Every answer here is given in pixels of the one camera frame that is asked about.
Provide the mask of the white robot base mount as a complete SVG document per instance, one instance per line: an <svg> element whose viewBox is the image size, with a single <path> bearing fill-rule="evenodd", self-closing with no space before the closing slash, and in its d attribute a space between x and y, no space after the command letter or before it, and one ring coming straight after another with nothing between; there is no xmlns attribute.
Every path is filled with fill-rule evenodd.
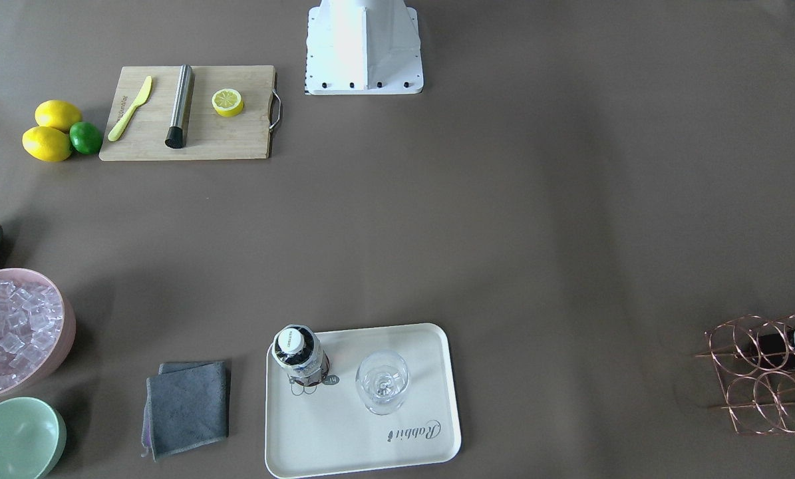
<svg viewBox="0 0 795 479"><path fill-rule="evenodd" d="M424 90L418 12L403 1L322 1L308 11L308 95Z"/></svg>

